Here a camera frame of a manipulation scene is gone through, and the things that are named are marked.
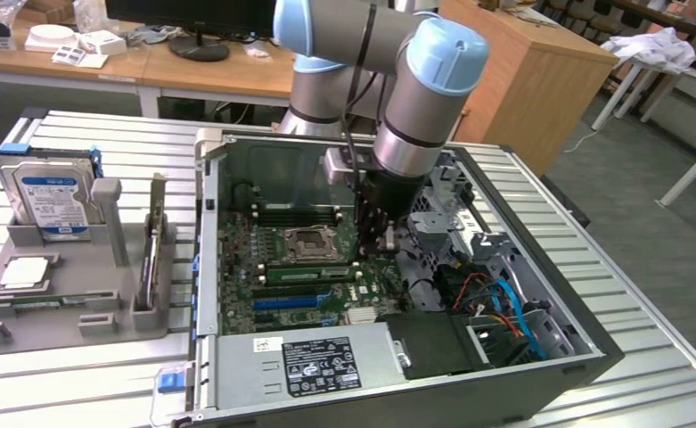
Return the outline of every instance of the open computer chassis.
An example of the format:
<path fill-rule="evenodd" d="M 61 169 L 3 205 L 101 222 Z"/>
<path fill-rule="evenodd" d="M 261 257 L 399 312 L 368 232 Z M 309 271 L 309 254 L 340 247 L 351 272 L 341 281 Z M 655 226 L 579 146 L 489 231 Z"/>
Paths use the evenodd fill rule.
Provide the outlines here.
<path fill-rule="evenodd" d="M 621 359 L 464 146 L 440 155 L 401 250 L 356 259 L 353 194 L 323 168 L 345 143 L 217 129 L 197 139 L 185 423 L 492 426 Z"/>

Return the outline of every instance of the white cloth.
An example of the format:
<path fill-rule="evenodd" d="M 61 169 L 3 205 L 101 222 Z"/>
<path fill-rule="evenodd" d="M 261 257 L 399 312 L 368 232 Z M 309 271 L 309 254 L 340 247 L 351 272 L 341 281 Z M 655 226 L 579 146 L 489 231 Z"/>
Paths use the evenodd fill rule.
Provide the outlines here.
<path fill-rule="evenodd" d="M 620 58 L 617 66 L 633 58 L 672 74 L 680 74 L 688 70 L 696 59 L 693 47 L 689 42 L 684 42 L 676 37 L 673 28 L 632 37 L 609 37 L 601 48 Z"/>

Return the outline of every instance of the green circuit board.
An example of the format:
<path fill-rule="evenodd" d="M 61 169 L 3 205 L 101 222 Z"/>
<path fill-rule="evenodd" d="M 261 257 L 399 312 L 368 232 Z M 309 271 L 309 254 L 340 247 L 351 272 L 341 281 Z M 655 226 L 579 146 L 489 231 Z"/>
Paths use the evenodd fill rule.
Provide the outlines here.
<path fill-rule="evenodd" d="M 329 248 L 336 251 L 331 251 L 328 259 L 293 256 L 293 246 L 288 245 L 293 231 L 317 231 L 316 240 L 331 239 Z M 351 308 L 373 307 L 376 314 L 384 315 L 399 312 L 405 304 L 397 293 L 403 279 L 393 259 L 349 263 L 355 241 L 349 214 L 336 226 L 307 227 L 261 227 L 233 214 L 220 225 L 219 236 L 223 334 L 344 325 Z M 289 309 L 255 306 L 261 300 L 261 304 L 279 305 L 297 299 L 316 304 Z"/>

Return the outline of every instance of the aluminum work table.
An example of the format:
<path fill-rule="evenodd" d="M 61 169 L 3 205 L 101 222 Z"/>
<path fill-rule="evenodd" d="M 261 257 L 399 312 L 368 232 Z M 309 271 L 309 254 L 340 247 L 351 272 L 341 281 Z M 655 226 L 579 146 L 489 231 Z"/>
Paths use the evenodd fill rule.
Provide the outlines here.
<path fill-rule="evenodd" d="M 49 111 L 23 118 L 6 141 L 103 152 L 104 174 L 123 182 L 124 222 L 140 222 L 155 172 L 168 177 L 167 213 L 179 227 L 169 334 L 159 340 L 0 356 L 0 426 L 149 426 L 152 376 L 188 353 L 193 256 L 193 140 L 213 124 Z M 696 426 L 696 351 L 523 162 L 493 146 L 468 150 L 537 242 L 625 353 L 588 387 L 567 392 L 529 420 L 509 426 L 664 428 Z M 475 202 L 491 228 L 496 218 Z M 0 187 L 0 248 L 11 209 Z M 183 410 L 183 395 L 161 401 Z"/>

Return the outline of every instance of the computer monitor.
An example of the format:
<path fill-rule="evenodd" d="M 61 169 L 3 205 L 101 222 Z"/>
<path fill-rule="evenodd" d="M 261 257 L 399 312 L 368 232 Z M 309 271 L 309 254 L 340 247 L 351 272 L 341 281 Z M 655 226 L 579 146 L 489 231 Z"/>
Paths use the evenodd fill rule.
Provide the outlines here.
<path fill-rule="evenodd" d="M 121 21 L 172 25 L 196 31 L 193 37 L 176 37 L 171 50 L 195 61 L 220 61 L 228 48 L 205 34 L 273 34 L 276 0 L 105 0 L 107 15 Z"/>

